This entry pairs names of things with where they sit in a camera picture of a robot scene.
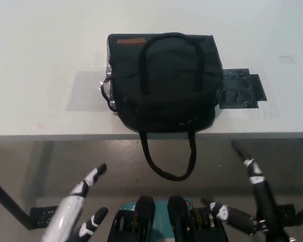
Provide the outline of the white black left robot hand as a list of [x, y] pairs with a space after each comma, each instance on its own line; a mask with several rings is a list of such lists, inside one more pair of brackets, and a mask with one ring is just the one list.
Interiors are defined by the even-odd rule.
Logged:
[[94, 168], [73, 190], [63, 198], [47, 226], [42, 241], [89, 241], [99, 225], [108, 214], [108, 208], [101, 207], [88, 220], [79, 227], [75, 227], [89, 188], [93, 186], [98, 178], [107, 170], [105, 163]]

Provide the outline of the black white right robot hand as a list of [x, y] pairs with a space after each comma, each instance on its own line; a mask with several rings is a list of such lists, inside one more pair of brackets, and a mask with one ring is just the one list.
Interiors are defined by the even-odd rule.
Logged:
[[285, 232], [280, 219], [278, 206], [273, 197], [272, 190], [258, 163], [255, 161], [255, 157], [246, 151], [236, 140], [233, 140], [231, 145], [242, 159], [248, 179], [252, 185], [257, 206], [256, 217], [210, 198], [202, 198], [201, 201], [220, 221], [243, 233], [253, 235], [261, 231], [265, 234], [266, 241], [290, 241], [290, 237]]

